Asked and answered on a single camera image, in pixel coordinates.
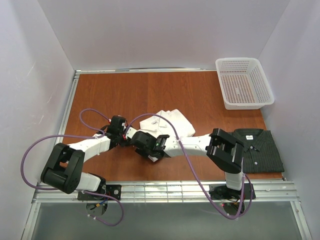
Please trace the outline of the white long sleeve shirt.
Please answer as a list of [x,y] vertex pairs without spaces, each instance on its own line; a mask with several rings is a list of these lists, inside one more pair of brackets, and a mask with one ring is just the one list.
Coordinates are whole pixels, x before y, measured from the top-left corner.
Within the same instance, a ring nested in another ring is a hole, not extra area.
[[193,137],[196,133],[193,125],[178,110],[160,110],[156,116],[151,116],[139,122],[140,131],[148,133],[157,138],[160,135],[169,135],[169,139],[165,143],[164,152],[170,156],[182,156],[182,148],[179,145],[176,135],[184,139]]

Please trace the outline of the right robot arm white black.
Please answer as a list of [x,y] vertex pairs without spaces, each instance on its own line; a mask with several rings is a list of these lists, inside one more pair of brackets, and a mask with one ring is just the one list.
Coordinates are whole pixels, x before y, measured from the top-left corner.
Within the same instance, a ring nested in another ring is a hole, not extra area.
[[209,157],[224,171],[227,188],[242,189],[244,143],[220,128],[213,129],[211,134],[177,138],[168,134],[154,137],[130,127],[125,137],[136,147],[136,153],[153,162],[184,154]]

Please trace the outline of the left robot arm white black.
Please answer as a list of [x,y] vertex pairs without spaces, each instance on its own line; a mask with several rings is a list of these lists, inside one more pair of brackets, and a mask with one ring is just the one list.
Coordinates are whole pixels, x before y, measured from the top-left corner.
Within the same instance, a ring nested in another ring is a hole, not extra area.
[[126,119],[113,116],[110,124],[92,138],[77,143],[58,143],[54,146],[40,180],[66,194],[74,191],[101,193],[106,180],[83,172],[84,162],[125,142]]

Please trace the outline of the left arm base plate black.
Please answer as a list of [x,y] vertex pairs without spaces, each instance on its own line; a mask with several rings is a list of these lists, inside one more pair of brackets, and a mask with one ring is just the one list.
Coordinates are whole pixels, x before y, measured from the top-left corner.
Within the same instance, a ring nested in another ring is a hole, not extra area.
[[[95,193],[111,196],[117,200],[121,199],[122,186],[120,184],[103,184],[99,186]],[[105,197],[78,192],[77,200],[79,201],[103,201]]]

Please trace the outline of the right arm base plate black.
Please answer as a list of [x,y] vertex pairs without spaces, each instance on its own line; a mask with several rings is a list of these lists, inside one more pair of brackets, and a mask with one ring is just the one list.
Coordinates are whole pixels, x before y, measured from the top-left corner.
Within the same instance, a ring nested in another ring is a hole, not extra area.
[[[240,199],[242,190],[234,190],[228,188],[225,184],[210,184],[209,195],[212,200],[231,200],[235,201]],[[245,200],[251,199],[251,185],[244,184],[243,196]]]

